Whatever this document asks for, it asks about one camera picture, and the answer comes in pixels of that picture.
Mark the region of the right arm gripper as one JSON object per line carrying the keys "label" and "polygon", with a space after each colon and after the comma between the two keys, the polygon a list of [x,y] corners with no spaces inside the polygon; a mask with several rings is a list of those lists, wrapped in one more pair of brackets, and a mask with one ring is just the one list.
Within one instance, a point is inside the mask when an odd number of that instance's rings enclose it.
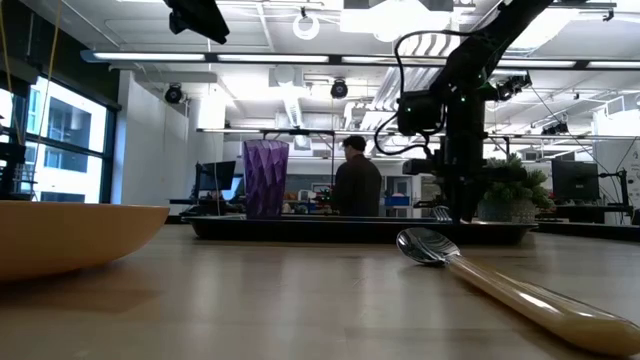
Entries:
{"label": "right arm gripper", "polygon": [[490,166],[483,158],[478,139],[470,143],[458,142],[448,136],[440,140],[440,148],[423,146],[424,158],[410,158],[403,162],[404,175],[428,174],[446,181],[450,217],[453,223],[462,219],[471,222],[479,202],[484,197],[483,182],[517,182],[527,178],[527,171],[510,165]]}

